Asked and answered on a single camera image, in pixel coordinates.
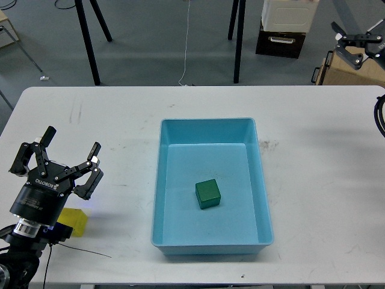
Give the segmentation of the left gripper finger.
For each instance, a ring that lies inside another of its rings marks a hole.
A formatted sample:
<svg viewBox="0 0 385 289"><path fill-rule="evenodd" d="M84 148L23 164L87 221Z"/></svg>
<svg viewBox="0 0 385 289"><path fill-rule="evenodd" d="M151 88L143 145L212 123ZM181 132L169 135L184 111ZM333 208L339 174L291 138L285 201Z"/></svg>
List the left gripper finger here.
<svg viewBox="0 0 385 289"><path fill-rule="evenodd" d="M57 175L57 182L61 182L66 179L71 180L73 186L71 187L70 192L76 194L84 200L89 200L98 183L103 177L103 171L101 171L99 168L100 161L97 157L100 149L100 143L95 142L87 157L87 160L77 166L67 168L64 170L64 172L59 173ZM85 184L75 185L76 179L89 172L91 175L88 177Z"/></svg>
<svg viewBox="0 0 385 289"><path fill-rule="evenodd" d="M36 169L38 174L43 178L48 175L48 155L46 148L51 143L56 129L53 126L48 126L42 137L32 143L23 142L16 154L16 157L9 169L9 172L17 176L27 176L30 172L28 167L31 157L35 155Z"/></svg>

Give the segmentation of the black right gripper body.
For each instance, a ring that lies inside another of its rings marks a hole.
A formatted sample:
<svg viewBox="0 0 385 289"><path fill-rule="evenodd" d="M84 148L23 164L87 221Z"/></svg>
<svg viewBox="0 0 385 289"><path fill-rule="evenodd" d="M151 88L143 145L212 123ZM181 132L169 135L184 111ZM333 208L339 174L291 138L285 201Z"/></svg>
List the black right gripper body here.
<svg viewBox="0 0 385 289"><path fill-rule="evenodd" d="M384 55L384 19L380 20L366 32L374 38L365 47L365 52L370 57L382 57Z"/></svg>

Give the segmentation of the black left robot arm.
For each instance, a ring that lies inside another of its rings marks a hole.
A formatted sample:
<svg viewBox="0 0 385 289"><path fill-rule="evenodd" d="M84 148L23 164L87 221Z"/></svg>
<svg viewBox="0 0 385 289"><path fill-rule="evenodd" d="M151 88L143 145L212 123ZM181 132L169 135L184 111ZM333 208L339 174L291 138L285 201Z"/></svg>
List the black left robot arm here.
<svg viewBox="0 0 385 289"><path fill-rule="evenodd" d="M9 170L26 177L26 182L10 208L18 222L1 229L1 239L8 243L1 250L1 288L28 288L45 247L65 241L73 231L58 222L68 197L75 194L88 200L103 177L99 143L77 166L50 160L46 149L55 133L49 126L36 141L22 143Z"/></svg>

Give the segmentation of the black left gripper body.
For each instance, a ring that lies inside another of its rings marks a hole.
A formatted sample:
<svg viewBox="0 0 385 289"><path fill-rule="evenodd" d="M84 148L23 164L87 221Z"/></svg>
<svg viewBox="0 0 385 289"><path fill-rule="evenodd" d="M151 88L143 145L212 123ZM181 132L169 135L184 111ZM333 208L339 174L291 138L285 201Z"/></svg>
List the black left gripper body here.
<svg viewBox="0 0 385 289"><path fill-rule="evenodd" d="M60 164L48 162L45 175L41 175L36 167L30 170L10 212L42 225L56 224L75 184L69 178L55 181L55 177L67 169Z"/></svg>

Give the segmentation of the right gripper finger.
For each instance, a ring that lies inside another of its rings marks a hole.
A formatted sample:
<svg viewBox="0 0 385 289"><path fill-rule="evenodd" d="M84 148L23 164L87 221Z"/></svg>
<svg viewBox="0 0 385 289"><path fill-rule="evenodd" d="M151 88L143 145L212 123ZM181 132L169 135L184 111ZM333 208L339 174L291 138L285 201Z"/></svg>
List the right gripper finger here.
<svg viewBox="0 0 385 289"><path fill-rule="evenodd" d="M382 57L370 57L365 52L365 47L374 38L367 34L347 34L336 22L331 23L333 31L336 33L336 47L334 51L348 63L354 70L359 70L363 63L368 59L374 60L381 68L383 67Z"/></svg>

